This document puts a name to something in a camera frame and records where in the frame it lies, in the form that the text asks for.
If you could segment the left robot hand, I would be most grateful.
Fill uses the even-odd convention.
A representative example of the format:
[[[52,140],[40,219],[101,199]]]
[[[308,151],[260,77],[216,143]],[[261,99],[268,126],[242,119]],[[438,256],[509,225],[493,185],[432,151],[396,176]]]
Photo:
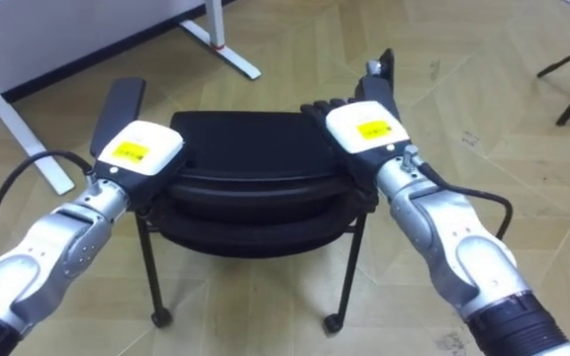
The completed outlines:
[[[169,127],[134,121],[117,133],[94,163],[100,180],[117,184],[126,194],[128,211],[147,206],[184,164],[185,140]]]

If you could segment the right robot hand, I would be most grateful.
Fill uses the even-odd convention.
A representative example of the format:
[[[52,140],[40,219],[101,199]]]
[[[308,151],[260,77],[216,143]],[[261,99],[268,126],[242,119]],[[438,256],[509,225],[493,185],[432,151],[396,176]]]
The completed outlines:
[[[355,186],[376,189],[376,176],[412,141],[400,121],[377,101],[331,99],[304,104],[301,113],[314,119]]]

